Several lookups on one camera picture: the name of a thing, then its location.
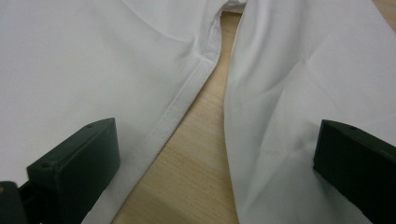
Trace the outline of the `white button-up shirt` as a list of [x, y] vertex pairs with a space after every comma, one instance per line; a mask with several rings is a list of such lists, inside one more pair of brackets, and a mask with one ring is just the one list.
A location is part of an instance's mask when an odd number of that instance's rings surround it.
[[313, 171], [319, 124], [396, 144], [396, 33], [372, 0], [0, 0], [0, 178], [116, 120], [110, 224], [216, 67], [239, 11], [224, 130], [240, 224], [369, 224]]

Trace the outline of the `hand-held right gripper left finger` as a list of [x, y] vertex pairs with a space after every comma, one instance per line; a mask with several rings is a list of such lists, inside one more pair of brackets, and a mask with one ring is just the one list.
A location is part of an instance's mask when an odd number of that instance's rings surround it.
[[34, 224], [81, 224], [120, 167], [113, 118], [90, 123], [27, 167]]

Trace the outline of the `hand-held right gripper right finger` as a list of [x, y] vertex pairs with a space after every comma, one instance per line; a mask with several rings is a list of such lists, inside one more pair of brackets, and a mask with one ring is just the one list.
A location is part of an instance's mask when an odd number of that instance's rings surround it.
[[354, 126], [323, 120], [313, 169], [373, 224], [396, 224], [396, 147]]

